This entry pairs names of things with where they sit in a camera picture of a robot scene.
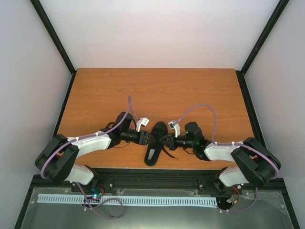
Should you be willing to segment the black canvas shoe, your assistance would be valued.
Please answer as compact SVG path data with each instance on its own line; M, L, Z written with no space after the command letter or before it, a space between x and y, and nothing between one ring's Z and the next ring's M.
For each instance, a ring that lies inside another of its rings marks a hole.
M154 137L154 142L149 143L144 157L144 163L147 166L152 167L156 165L159 155L163 149L163 145L162 143L160 143L159 138L167 134L168 134L168 129L164 122L157 122L153 126L151 130L151 135Z

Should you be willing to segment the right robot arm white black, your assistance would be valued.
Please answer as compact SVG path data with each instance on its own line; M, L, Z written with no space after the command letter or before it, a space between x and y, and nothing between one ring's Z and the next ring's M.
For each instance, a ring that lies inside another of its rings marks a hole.
M251 184L264 187L270 180L278 178L281 163L265 146L253 137L242 142L218 143L206 139L196 122L185 125L185 134L180 134L180 126L170 122L173 134L163 135L158 141L169 150L192 149L194 155L203 161L229 161L235 167L224 167L213 180L216 192L224 193L228 187Z

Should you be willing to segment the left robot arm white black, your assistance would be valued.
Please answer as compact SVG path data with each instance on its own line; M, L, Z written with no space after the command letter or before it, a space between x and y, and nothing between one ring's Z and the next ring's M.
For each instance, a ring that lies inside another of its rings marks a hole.
M149 132L141 130L149 120L144 117L135 121L130 113L122 112L117 116L113 126L80 137L55 135L36 158L34 164L43 179L54 185L63 182L76 182L89 192L98 189L99 180L86 166L76 164L76 159L91 152L114 148L121 141L145 146L155 142L156 138Z

